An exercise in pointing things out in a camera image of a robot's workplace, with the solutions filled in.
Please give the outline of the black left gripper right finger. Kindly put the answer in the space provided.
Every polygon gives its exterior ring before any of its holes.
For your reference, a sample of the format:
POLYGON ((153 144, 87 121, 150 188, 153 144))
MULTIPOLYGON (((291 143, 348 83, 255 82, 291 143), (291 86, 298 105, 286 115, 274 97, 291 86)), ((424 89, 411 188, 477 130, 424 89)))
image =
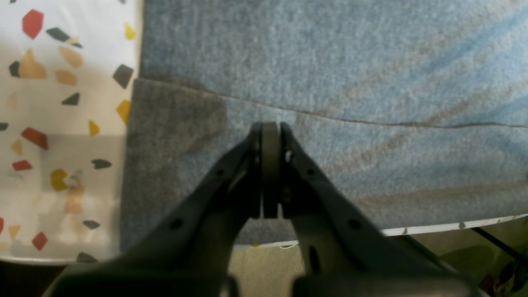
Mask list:
POLYGON ((262 124, 262 211, 294 227, 306 275, 294 297, 478 297, 409 238, 381 233, 330 182, 285 123, 262 124))

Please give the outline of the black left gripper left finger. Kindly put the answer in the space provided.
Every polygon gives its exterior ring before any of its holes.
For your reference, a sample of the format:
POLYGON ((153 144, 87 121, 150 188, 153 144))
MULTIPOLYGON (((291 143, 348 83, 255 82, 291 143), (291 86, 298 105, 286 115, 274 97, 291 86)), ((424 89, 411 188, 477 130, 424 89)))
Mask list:
POLYGON ((260 216, 262 124, 220 158, 186 199, 112 261, 58 280, 53 297, 238 297, 234 241, 260 216))

